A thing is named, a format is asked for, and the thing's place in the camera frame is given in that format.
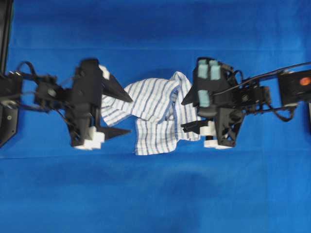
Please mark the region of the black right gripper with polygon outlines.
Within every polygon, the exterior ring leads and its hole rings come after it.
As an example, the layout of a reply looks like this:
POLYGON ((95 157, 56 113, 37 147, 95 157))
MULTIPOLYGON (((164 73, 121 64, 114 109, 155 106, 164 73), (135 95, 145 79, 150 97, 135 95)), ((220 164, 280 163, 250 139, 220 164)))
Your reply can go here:
MULTIPOLYGON (((185 133, 193 132, 205 138, 206 148, 230 149, 235 147, 240 127, 244 120, 240 100, 238 99, 238 73, 232 66, 221 63, 221 82, 212 94, 210 107, 196 107, 201 120, 182 124, 185 133)), ((198 105, 197 87, 192 85, 182 101, 182 105, 198 105)))

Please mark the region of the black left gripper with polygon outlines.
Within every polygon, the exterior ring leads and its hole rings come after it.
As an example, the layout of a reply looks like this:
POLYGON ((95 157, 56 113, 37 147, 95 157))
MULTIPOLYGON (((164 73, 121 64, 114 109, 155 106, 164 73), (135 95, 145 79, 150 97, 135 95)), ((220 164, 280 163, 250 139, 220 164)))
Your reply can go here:
POLYGON ((76 68, 67 105, 70 145, 80 150, 100 149, 102 143, 130 133, 130 130, 100 127, 102 94, 132 102, 128 93, 96 58, 84 59, 76 68))

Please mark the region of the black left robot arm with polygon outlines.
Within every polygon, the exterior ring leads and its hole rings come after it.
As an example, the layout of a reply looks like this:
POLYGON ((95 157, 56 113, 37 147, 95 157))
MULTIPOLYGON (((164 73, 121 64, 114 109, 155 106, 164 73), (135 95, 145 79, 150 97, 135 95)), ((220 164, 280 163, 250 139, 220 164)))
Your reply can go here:
POLYGON ((129 130, 102 126, 103 96, 131 103, 117 79, 96 58, 80 62, 69 88, 57 77, 38 75, 32 63, 21 62, 15 71, 0 75, 0 144, 17 134, 20 110, 57 112, 67 126, 70 146, 79 150, 100 149, 109 139, 129 130))

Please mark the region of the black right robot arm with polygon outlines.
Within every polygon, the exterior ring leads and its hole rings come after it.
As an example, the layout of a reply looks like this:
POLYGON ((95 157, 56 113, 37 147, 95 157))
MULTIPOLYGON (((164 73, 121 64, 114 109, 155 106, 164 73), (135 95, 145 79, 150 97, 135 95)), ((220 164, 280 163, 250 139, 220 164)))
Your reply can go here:
POLYGON ((246 116, 273 113, 283 122, 293 119, 300 102, 311 100, 311 71, 301 63, 254 77, 214 58, 199 57, 193 83, 182 104, 191 104, 199 117, 182 124, 186 133, 205 138, 206 148, 235 147, 246 116))

